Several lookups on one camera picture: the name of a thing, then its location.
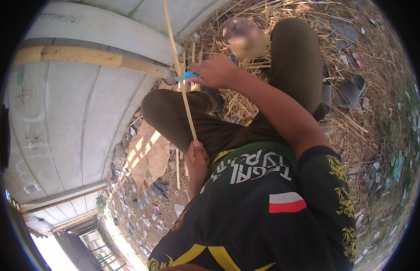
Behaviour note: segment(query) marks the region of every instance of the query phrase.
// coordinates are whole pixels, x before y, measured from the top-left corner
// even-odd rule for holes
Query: left hand
[[[189,169],[189,192],[190,197],[193,198],[204,186],[209,173],[210,157],[201,142],[192,141],[184,160]]]

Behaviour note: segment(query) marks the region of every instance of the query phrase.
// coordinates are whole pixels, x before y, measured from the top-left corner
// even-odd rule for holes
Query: hand
[[[201,65],[191,63],[190,69],[200,76],[189,77],[187,82],[203,84],[214,89],[231,89],[233,79],[236,78],[234,75],[244,72],[224,54],[212,56]]]
[[[209,173],[210,157],[201,142],[192,141],[184,160],[189,169],[189,192],[190,197],[193,198],[204,186]]]

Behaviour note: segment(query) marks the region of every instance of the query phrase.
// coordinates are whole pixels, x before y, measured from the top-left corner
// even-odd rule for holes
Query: ground
[[[385,17],[369,1],[299,4],[268,1],[268,5],[263,2],[232,2],[219,9],[195,31],[200,40],[194,41],[191,37],[184,42],[184,66],[190,62],[194,42],[195,62],[200,62],[214,53],[227,53],[220,37],[222,23],[218,18],[240,16],[254,19],[269,37],[278,21],[297,17],[315,29],[320,37],[323,61],[328,67],[336,70],[326,78],[333,86],[334,95],[337,95],[335,86],[345,77],[354,73],[363,76],[366,90],[361,98],[369,101],[369,108],[348,110],[334,106],[321,124],[328,126],[326,131],[332,148],[341,154],[346,172],[352,173],[349,176],[349,186],[357,220],[355,269],[381,268],[407,227],[420,184],[420,102],[406,54]],[[349,21],[356,29],[357,42],[343,52],[331,52],[334,39],[330,36],[329,21],[334,15],[330,12]],[[359,52],[364,55],[362,70],[352,57],[352,53]],[[266,81],[267,77],[261,73],[260,68],[270,65],[269,56],[267,49],[257,58],[259,60],[240,58],[239,65]],[[226,101],[224,120],[245,125],[256,115],[256,107],[243,96],[231,90],[221,90],[221,95]],[[400,150],[405,160],[397,181],[392,172],[396,163],[394,159]],[[175,156],[171,155],[170,161],[175,161]],[[379,163],[378,169],[373,167],[376,162]],[[163,183],[169,184],[167,198],[161,195],[153,196],[147,191],[149,204],[146,204],[142,193],[132,192],[134,181],[126,176],[120,180],[121,185],[117,187],[117,191],[111,191],[105,199],[111,212],[116,211],[120,232],[129,240],[131,247],[144,263],[149,252],[175,222],[174,204],[185,206],[189,202],[188,179],[184,175],[183,163],[181,160],[180,189],[176,184],[176,172],[170,166],[161,178]],[[139,199],[143,203],[143,210],[133,208],[133,199]],[[130,218],[127,211],[123,212],[121,200],[133,211]],[[149,227],[143,224],[144,218],[149,219]],[[127,223],[133,225],[134,229],[131,230]]]

